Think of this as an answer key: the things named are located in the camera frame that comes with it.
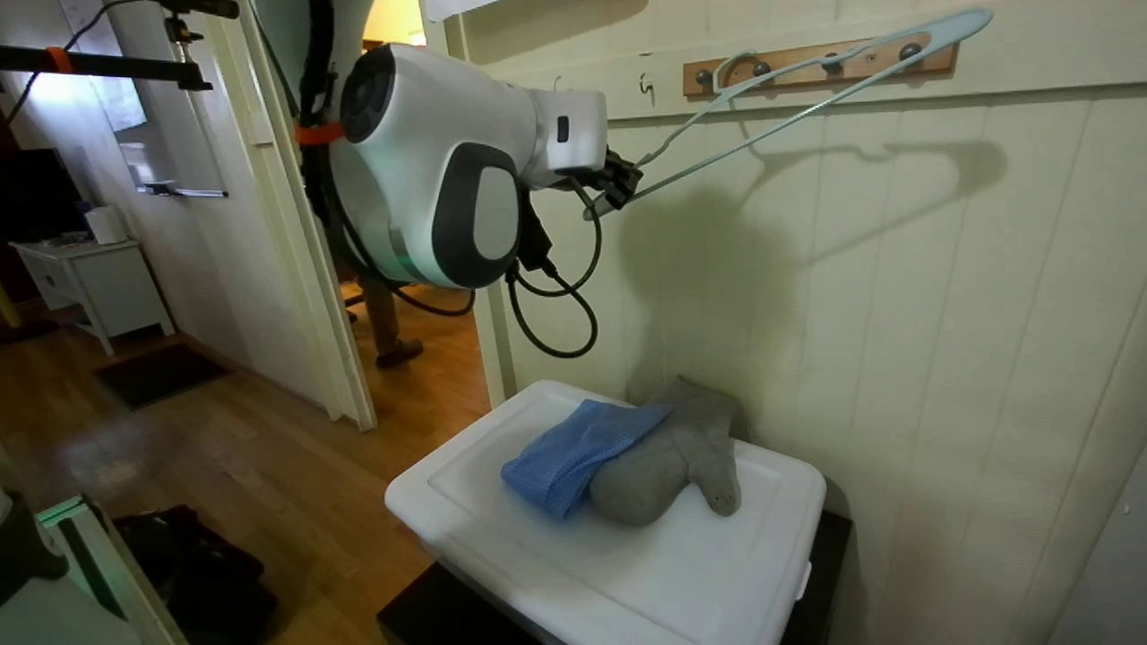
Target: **white container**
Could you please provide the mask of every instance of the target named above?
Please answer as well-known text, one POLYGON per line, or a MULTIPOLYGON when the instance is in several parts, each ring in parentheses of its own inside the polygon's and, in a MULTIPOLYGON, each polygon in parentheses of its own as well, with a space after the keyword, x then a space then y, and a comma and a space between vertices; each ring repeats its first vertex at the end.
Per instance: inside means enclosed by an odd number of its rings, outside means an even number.
POLYGON ((88 209, 85 228, 94 228, 98 242, 118 242, 130 241, 130 228, 120 227, 120 213, 115 209, 88 209))
POLYGON ((447 568, 560 640, 781 640, 811 577, 825 475, 733 440, 742 510, 726 518, 694 486, 639 529, 586 505, 547 518, 503 483, 503 461, 583 397, 598 395, 547 381, 520 389, 405 468, 386 510, 447 568))

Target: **blue towel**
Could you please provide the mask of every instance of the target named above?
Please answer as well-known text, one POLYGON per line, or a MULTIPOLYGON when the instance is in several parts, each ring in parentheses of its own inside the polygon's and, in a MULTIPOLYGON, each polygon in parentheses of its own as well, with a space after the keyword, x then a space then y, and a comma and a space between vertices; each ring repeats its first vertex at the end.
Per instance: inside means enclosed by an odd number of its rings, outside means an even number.
POLYGON ((546 430, 515 458, 503 465, 503 481, 547 517, 567 518, 590 475, 639 445, 665 416, 659 405, 619 409, 582 400, 570 419, 546 430))

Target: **white cabinet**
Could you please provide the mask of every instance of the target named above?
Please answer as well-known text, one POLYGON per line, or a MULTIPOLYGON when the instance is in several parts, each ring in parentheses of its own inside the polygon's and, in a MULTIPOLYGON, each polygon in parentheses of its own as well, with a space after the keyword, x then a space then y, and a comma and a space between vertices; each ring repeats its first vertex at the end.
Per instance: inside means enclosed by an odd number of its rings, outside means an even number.
POLYGON ((15 242, 44 305, 79 327, 115 353, 110 335, 162 327, 173 332, 168 309, 152 278, 136 241, 120 242, 15 242))

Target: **wall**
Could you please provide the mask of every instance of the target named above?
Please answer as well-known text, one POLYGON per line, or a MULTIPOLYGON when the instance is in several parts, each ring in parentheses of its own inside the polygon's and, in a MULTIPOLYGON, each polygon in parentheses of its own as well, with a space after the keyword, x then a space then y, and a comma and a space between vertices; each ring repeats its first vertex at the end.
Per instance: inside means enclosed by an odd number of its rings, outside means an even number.
MULTIPOLYGON (((242 24, 192 18, 191 24, 208 37, 192 45, 192 61, 216 88, 191 93, 191 100, 224 178, 224 199, 136 192, 94 80, 38 75, 18 136, 25 147, 61 147, 88 197, 130 219, 187 335, 318 400, 330 416, 374 421, 326 246, 301 209, 288 126, 273 117, 281 102, 254 75, 251 24, 247 18, 242 24)), ((0 43, 48 45, 66 40, 67 24, 58 3, 15 0, 0 7, 0 43)))
MULTIPOLYGON (((609 213, 586 357, 533 352, 503 291, 480 317, 504 389, 557 377, 641 400, 687 371, 742 400, 742 436, 819 465, 855 523, 831 616, 849 645, 1045 640, 1147 436, 1147 68, 1137 40, 1105 40, 1142 29, 1147 7, 993 7, 957 80, 873 88, 609 213)), ((639 156, 692 107, 687 58, 937 10, 504 0, 450 24, 450 45, 514 83, 607 88, 609 143, 639 156)), ((650 178, 813 96, 742 100, 650 178)), ((586 227, 570 197, 537 210, 575 276, 586 227)), ((527 310, 552 345, 583 335, 570 305, 527 310)))

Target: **black wire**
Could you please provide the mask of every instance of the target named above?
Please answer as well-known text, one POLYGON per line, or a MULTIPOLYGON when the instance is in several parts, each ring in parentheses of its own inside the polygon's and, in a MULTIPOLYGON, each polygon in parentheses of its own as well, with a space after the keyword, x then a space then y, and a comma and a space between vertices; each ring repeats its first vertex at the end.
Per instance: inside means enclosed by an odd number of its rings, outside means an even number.
MULTIPOLYGON (((70 49, 88 29, 98 29, 101 18, 104 18, 110 7, 118 7, 118 3, 138 3, 138 0, 107 0, 83 29, 74 29, 74 32, 67 37, 66 49, 70 49)), ((12 126, 12 120, 20 115, 20 107, 28 102, 36 80, 38 80, 38 72, 32 72, 32 75, 25 80, 20 96, 15 100, 15 107, 12 107, 6 117, 3 117, 6 126, 12 126)))
POLYGON ((318 126, 330 102, 333 0, 307 0, 307 58, 296 80, 296 126, 318 126))
POLYGON ((602 219, 594 213, 594 199, 583 192, 583 186, 577 178, 570 178, 575 192, 582 197, 583 205, 583 213, 590 219, 594 227, 594 250, 583 265, 583 272, 575 278, 575 287, 567 291, 546 291, 546 287, 533 287, 527 276, 520 276, 520 284, 537 292, 537 298, 567 298, 570 291, 582 291, 594 272, 598 272, 598 259, 602 259, 602 219))
POLYGON ((520 299, 515 299, 515 284, 520 284, 520 268, 515 268, 515 265, 509 265, 509 272, 504 272, 514 317, 515 317, 515 327, 527 332, 527 341, 532 341, 537 352, 546 352, 546 353, 552 353, 552 357, 582 357, 582 353, 586 353, 586 352, 598 345, 598 314, 594 314, 594 309, 590 309, 552 265, 546 268, 546 276, 557 278, 557 284, 561 287, 561 292, 570 292, 570 298, 582 305, 582 310, 583 310, 583 317, 586 317, 586 341, 583 341, 582 346, 575 346, 575 352, 561 352, 561 346, 546 345, 546 341, 533 332, 533 327, 527 322, 527 314, 524 314, 524 309, 520 309, 520 299))

